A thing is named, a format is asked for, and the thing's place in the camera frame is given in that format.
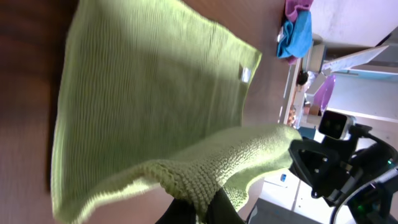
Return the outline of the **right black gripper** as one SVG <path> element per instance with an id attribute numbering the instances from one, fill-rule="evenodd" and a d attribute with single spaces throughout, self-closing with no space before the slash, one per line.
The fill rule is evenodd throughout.
<path id="1" fill-rule="evenodd" d="M 325 136 L 322 142 L 311 139 L 291 142 L 291 170 L 312 187 L 312 198 L 322 197 L 332 206 L 354 188 L 364 175 L 364 169 L 355 161 L 354 152 L 358 140 L 366 138 L 370 130 L 370 126 L 354 124 L 341 140 Z"/>

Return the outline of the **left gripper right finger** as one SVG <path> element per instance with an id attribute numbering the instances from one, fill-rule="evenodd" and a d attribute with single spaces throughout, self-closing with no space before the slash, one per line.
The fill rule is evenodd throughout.
<path id="1" fill-rule="evenodd" d="M 208 206 L 205 221 L 207 224 L 245 224 L 238 215 L 223 188 L 219 189 Z"/>

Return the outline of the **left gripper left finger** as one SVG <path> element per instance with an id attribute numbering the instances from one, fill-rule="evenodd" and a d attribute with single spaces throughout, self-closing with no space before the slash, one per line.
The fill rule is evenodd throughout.
<path id="1" fill-rule="evenodd" d="M 196 222 L 195 207 L 185 200 L 175 198 L 155 224 L 196 224 Z"/>

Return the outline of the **light green microfiber cloth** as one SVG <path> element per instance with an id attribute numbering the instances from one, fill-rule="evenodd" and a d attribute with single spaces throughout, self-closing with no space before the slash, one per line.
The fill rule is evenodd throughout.
<path id="1" fill-rule="evenodd" d="M 65 46 L 52 149 L 54 217 L 157 186 L 195 207 L 223 188 L 237 211 L 260 177 L 292 163 L 283 124 L 242 125 L 261 53 L 182 1 L 78 3 Z"/>

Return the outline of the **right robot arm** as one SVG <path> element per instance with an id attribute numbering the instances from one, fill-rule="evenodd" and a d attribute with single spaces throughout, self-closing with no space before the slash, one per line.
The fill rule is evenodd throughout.
<path id="1" fill-rule="evenodd" d="M 356 223 L 397 223 L 390 214 L 397 192 L 397 150 L 373 136 L 371 127 L 352 125 L 349 139 L 326 136 L 322 142 L 294 140 L 289 147 L 290 171 L 333 208 L 330 223 L 347 206 Z"/>

